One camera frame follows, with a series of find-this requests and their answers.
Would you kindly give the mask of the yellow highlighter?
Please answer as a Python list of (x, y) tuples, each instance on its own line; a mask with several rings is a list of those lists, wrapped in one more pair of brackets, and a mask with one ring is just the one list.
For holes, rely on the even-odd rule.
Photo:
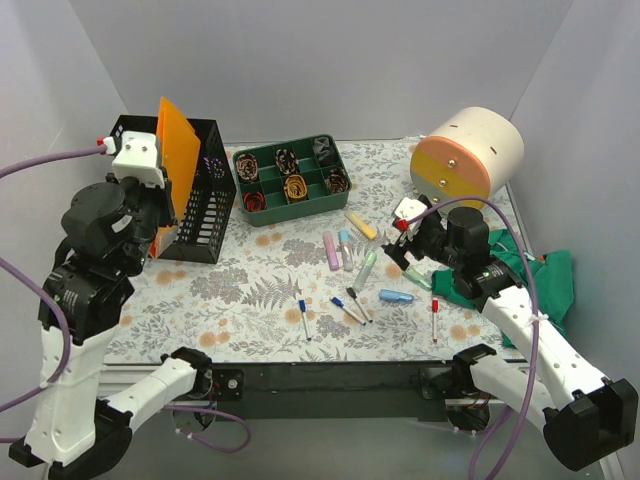
[(357, 214), (346, 211), (344, 213), (345, 218), (351, 222), (367, 239), (375, 240), (377, 232), (370, 227), (364, 220), (362, 220)]

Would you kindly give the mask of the orange plastic folder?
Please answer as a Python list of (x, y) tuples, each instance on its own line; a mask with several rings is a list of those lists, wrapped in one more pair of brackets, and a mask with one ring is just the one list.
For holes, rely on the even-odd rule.
[(177, 224), (161, 227), (152, 244), (150, 255), (160, 255), (177, 239), (197, 168), (201, 141), (195, 127), (167, 98), (162, 97), (158, 110), (156, 136), (161, 143), (162, 166), (172, 182), (171, 198)]

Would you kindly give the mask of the pink highlighter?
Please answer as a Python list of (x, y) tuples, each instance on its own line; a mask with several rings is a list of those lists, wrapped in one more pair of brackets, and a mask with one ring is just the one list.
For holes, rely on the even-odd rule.
[(337, 249), (333, 240), (333, 235), (329, 231), (325, 231), (322, 234), (323, 244), (327, 257), (329, 269), (331, 271), (337, 271), (340, 269), (340, 262), (337, 256)]

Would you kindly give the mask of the cream cylindrical drawer box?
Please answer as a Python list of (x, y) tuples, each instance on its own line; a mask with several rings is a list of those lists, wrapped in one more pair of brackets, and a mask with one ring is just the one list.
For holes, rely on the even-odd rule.
[(462, 196), (489, 199), (523, 158), (523, 138), (509, 120), (483, 107), (468, 107), (417, 144), (410, 176), (416, 191), (432, 204)]

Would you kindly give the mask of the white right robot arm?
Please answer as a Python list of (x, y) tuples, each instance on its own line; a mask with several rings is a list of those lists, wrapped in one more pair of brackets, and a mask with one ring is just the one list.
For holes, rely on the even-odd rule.
[(487, 392), (543, 435), (554, 457), (579, 471), (634, 441), (639, 395), (626, 379), (611, 380), (590, 364), (550, 323), (538, 305), (533, 278), (521, 280), (492, 254), (489, 227), (466, 198), (446, 201), (445, 217), (427, 197), (403, 198), (393, 211), (400, 235), (384, 247), (403, 270), (408, 255), (452, 270), (463, 297), (496, 325), (526, 358), (523, 373), (490, 347), (454, 357), (452, 383), (464, 397)]

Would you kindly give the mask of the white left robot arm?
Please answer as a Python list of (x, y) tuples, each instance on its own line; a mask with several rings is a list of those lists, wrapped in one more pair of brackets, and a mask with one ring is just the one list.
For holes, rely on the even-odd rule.
[(98, 396), (107, 346), (134, 293), (131, 280), (158, 229), (175, 221), (169, 180), (146, 186), (108, 175), (74, 195), (38, 312), (46, 386), (29, 431), (9, 447), (14, 461), (44, 464), (51, 479), (95, 478), (117, 465), (136, 430), (166, 405), (211, 392), (210, 358), (181, 347), (124, 391)]

